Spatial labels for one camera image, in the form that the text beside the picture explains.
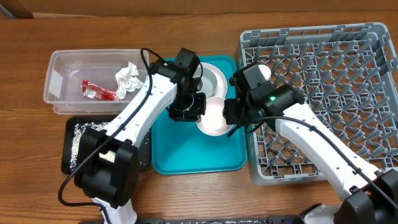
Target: gray dish rack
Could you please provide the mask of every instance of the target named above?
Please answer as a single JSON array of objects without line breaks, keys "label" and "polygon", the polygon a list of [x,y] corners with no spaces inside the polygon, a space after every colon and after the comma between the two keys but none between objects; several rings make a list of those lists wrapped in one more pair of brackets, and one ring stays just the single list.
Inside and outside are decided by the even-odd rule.
[{"label": "gray dish rack", "polygon": [[[398,169],[398,60],[381,23],[247,30],[238,67],[258,61],[272,82],[291,84],[317,117],[357,155],[380,170]],[[246,136],[257,185],[325,179],[289,140],[263,125]]]}]

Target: teal tray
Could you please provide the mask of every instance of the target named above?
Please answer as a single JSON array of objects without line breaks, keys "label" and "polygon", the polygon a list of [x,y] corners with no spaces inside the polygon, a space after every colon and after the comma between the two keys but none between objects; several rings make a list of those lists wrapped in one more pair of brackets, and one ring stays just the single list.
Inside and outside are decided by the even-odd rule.
[{"label": "teal tray", "polygon": [[[236,72],[235,61],[226,55],[204,56],[200,61],[218,67],[227,79]],[[228,86],[226,97],[235,97],[233,86]],[[230,138],[208,136],[194,122],[172,121],[166,110],[152,126],[152,164],[160,174],[238,170],[247,159],[242,128]]]}]

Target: red candy wrapper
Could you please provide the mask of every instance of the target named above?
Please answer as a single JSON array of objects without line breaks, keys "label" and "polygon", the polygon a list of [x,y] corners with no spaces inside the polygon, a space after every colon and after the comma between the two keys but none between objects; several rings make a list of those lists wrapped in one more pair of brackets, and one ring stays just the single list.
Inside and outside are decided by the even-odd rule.
[{"label": "red candy wrapper", "polygon": [[101,100],[119,100],[116,92],[113,90],[101,88],[88,80],[83,80],[83,96],[97,98]]}]

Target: black tray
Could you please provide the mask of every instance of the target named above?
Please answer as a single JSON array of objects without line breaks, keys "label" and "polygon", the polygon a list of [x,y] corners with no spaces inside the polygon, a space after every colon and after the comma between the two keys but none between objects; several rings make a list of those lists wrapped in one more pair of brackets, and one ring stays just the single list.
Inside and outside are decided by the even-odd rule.
[{"label": "black tray", "polygon": [[[64,174],[70,174],[70,159],[72,156],[72,139],[74,136],[75,126],[79,123],[101,123],[101,122],[111,122],[117,115],[99,115],[99,116],[74,116],[67,121],[65,127],[65,137],[63,142],[62,151],[62,162],[61,170]],[[148,170],[151,164],[152,158],[152,144],[151,144],[151,134],[150,130],[144,137],[139,150],[138,150],[138,160],[139,170]]]}]

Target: white sticker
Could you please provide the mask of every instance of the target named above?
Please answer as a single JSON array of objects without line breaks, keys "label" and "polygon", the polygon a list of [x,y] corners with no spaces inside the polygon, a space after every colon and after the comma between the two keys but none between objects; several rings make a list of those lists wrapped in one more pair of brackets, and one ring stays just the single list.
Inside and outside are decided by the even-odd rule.
[{"label": "white sticker", "polygon": [[63,77],[53,69],[50,79],[49,92],[56,96],[58,99],[61,98],[62,80]]}]

